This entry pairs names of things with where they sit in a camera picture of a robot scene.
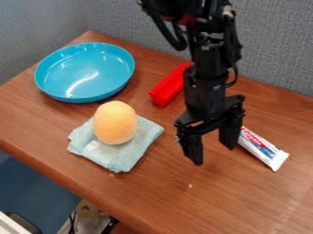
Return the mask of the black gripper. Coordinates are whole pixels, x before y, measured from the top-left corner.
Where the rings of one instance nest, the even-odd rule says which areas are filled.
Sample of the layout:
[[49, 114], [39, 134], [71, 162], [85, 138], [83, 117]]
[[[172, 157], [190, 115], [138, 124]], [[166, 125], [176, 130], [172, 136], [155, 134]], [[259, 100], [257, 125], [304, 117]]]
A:
[[203, 134], [219, 130], [219, 141], [234, 150], [245, 117], [243, 95], [226, 96], [229, 72], [213, 78], [199, 78], [195, 66], [183, 71], [186, 111], [175, 120], [176, 138], [186, 157], [203, 164]]

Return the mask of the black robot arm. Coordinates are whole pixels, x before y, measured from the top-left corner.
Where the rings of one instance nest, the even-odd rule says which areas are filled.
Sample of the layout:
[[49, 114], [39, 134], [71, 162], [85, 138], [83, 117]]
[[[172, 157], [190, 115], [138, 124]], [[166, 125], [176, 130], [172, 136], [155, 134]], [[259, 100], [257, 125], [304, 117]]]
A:
[[245, 96], [229, 96], [235, 84], [242, 45], [235, 33], [230, 0], [136, 0], [164, 39], [178, 51], [188, 50], [192, 65], [183, 71], [186, 111], [175, 120], [176, 138], [186, 157], [203, 163], [202, 135], [217, 130], [219, 142], [237, 145], [245, 117]]

